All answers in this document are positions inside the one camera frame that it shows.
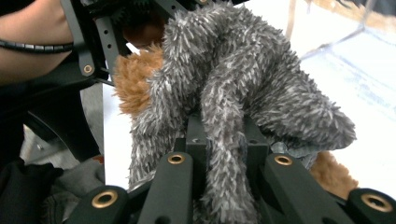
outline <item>black metal bracket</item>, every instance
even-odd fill
[[[114,1],[114,4],[99,1],[89,6],[83,6],[81,0],[61,1],[74,38],[74,50],[78,53],[79,68],[83,76],[94,76],[99,81],[114,85],[112,75],[115,61],[119,55],[126,56],[131,51],[126,47],[127,42],[120,28],[118,29],[111,20],[111,15],[117,13],[115,7],[122,7],[133,1]],[[177,11],[187,10],[177,0],[150,2],[153,10],[158,11],[166,21],[173,18]]]
[[[355,189],[347,201],[331,195],[298,160],[270,153],[265,138],[250,118],[246,118],[245,125],[249,142],[247,177],[262,223],[392,224],[396,220],[396,201],[388,195],[373,189]],[[186,138],[177,139],[175,151],[162,157],[154,179],[127,196],[120,189],[122,201],[127,199],[128,203],[114,203],[110,205],[115,206],[113,210],[107,212],[116,219],[87,218],[106,212],[89,202],[107,188],[114,188],[108,186],[87,195],[67,224],[192,223],[192,201],[199,199],[205,189],[206,148],[200,116],[192,114]]]
[[[57,101],[31,108],[29,116],[57,133],[77,160],[85,161],[100,154],[85,118],[78,91],[66,94]]]

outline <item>screw hole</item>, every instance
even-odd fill
[[[92,206],[95,208],[106,208],[113,204],[118,198],[115,190],[110,189],[97,194],[92,199]]]
[[[184,156],[177,154],[168,157],[168,162],[171,164],[181,164],[184,160]]]
[[[275,161],[281,165],[291,165],[293,161],[286,156],[276,156]]]
[[[170,224],[171,219],[169,217],[158,217],[155,219],[155,224]]]
[[[111,195],[105,194],[105,195],[99,197],[98,202],[99,203],[107,203],[108,201],[111,200],[111,198],[112,198]]]
[[[391,212],[393,210],[392,205],[387,200],[374,194],[363,194],[361,195],[361,200],[367,206],[380,212]]]
[[[90,65],[85,65],[84,66],[84,72],[85,73],[90,73],[92,71],[92,67]]]
[[[172,161],[181,161],[181,157],[175,156],[171,158]]]

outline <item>stuffed animal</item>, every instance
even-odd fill
[[[133,121],[131,189],[184,136],[189,113],[201,111],[212,148],[196,223],[259,221],[245,175],[246,115],[274,152],[299,158],[325,189],[356,188],[345,168],[340,178],[350,185],[326,181],[342,166],[319,153],[352,143],[353,122],[300,69],[281,31],[244,7],[212,3],[177,14],[161,48],[119,58],[115,84]]]

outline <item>brass ring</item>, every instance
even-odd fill
[[[387,200],[375,194],[371,194],[371,193],[362,194],[361,200],[369,207],[380,212],[391,212],[393,210],[392,205]]]
[[[181,164],[186,158],[180,154],[171,155],[168,157],[168,161],[171,164]]]
[[[84,72],[85,73],[90,73],[92,71],[92,67],[88,64],[88,65],[85,65],[85,67],[84,67]]]
[[[291,165],[293,161],[287,156],[276,156],[275,161],[281,165]]]
[[[109,197],[108,200],[104,200],[103,197],[106,197],[106,196]],[[111,204],[113,204],[118,199],[118,197],[119,197],[119,195],[117,194],[117,192],[114,189],[109,189],[109,190],[103,191],[103,192],[99,193],[98,195],[96,195],[92,199],[92,206],[95,208],[109,207]]]

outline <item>human arm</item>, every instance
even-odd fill
[[[1,16],[0,39],[33,45],[73,42],[61,0],[35,0]],[[69,53],[42,55],[0,48],[0,86],[46,75]]]

